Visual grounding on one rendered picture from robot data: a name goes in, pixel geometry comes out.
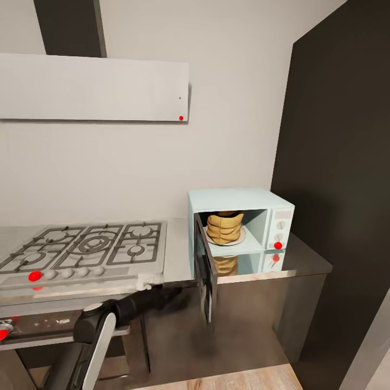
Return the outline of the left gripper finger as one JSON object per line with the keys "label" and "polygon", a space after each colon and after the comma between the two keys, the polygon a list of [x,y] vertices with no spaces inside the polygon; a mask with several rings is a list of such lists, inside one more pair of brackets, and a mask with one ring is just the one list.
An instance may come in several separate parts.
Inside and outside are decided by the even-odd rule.
{"label": "left gripper finger", "polygon": [[171,289],[166,292],[164,292],[163,298],[164,298],[164,304],[168,304],[168,302],[171,302],[180,292],[183,290],[183,287],[179,287],[176,289]]}

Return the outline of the popcorn bag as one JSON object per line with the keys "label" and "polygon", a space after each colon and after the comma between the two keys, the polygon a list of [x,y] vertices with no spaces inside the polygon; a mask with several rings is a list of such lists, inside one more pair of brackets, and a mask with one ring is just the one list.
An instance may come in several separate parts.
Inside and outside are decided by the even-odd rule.
{"label": "popcorn bag", "polygon": [[206,233],[219,245],[240,238],[243,210],[207,212]]}

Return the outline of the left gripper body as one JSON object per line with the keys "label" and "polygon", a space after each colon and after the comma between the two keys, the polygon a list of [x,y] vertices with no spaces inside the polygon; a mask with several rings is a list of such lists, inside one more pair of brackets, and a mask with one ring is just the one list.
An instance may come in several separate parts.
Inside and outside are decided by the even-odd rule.
{"label": "left gripper body", "polygon": [[151,309],[162,310],[164,307],[163,290],[158,287],[151,287],[127,295],[134,304],[134,319],[150,311]]}

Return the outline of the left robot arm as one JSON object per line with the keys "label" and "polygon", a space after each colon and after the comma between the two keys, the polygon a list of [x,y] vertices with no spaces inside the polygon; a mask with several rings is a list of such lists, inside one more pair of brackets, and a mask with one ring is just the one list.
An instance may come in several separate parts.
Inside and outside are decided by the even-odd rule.
{"label": "left robot arm", "polygon": [[73,327],[74,343],[51,364],[40,390],[94,390],[114,330],[151,309],[162,310],[183,290],[163,293],[162,288],[151,287],[163,281],[160,274],[139,274],[137,292],[85,308]]}

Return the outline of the microwave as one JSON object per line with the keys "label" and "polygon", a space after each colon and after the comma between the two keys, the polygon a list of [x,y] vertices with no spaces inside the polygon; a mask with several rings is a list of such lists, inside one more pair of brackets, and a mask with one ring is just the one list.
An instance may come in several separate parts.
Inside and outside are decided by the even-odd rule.
{"label": "microwave", "polygon": [[[188,191],[188,225],[207,334],[215,333],[218,272],[212,254],[285,249],[295,205],[263,187]],[[219,245],[206,233],[207,212],[243,210],[240,238]]]}

